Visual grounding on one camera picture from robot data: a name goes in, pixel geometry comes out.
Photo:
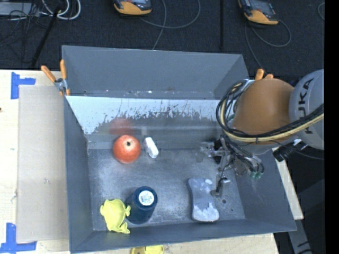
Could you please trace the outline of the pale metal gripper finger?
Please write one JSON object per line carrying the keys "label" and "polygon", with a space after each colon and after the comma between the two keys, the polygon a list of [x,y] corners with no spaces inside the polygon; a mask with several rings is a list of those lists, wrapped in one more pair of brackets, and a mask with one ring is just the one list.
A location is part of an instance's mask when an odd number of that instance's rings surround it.
{"label": "pale metal gripper finger", "polygon": [[195,151],[196,162],[202,162],[204,158],[212,159],[216,164],[221,163],[221,155],[218,154],[213,142],[201,142]]}
{"label": "pale metal gripper finger", "polygon": [[221,177],[217,182],[216,188],[211,190],[210,194],[213,197],[222,197],[224,186],[228,183],[230,183],[230,179],[228,179],[227,177]]}

